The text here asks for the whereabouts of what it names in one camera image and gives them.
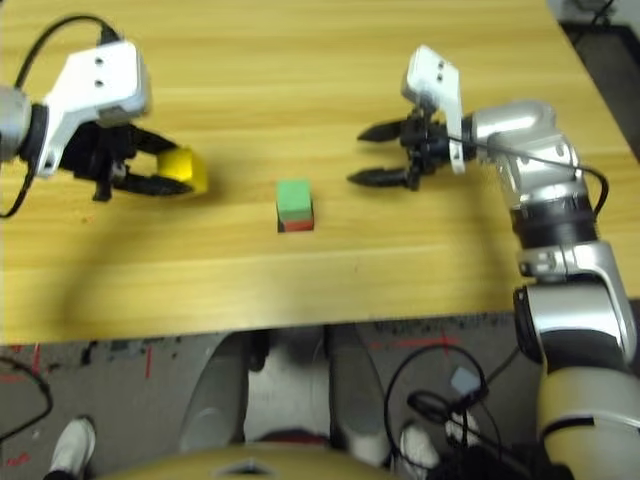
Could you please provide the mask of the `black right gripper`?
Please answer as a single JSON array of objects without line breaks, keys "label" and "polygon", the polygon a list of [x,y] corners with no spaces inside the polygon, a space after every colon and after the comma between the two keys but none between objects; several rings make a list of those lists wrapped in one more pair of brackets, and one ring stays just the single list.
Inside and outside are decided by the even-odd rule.
[{"label": "black right gripper", "polygon": [[369,188],[407,187],[418,190],[421,179],[434,175],[450,162],[449,138],[446,126],[432,121],[424,112],[411,112],[407,118],[374,124],[358,136],[358,141],[384,143],[399,138],[409,165],[403,168],[364,169],[350,174],[347,180]]}]

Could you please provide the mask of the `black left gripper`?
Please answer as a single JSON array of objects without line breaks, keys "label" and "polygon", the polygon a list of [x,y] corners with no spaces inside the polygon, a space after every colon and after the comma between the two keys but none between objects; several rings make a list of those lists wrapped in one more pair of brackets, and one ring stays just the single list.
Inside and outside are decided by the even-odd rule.
[{"label": "black left gripper", "polygon": [[61,170],[75,179],[95,184],[94,201],[109,201],[112,189],[150,197],[170,197],[193,192],[188,184],[160,175],[128,173],[126,161],[136,150],[160,155],[178,145],[162,135],[133,124],[102,127],[95,122],[82,124],[64,149]]}]

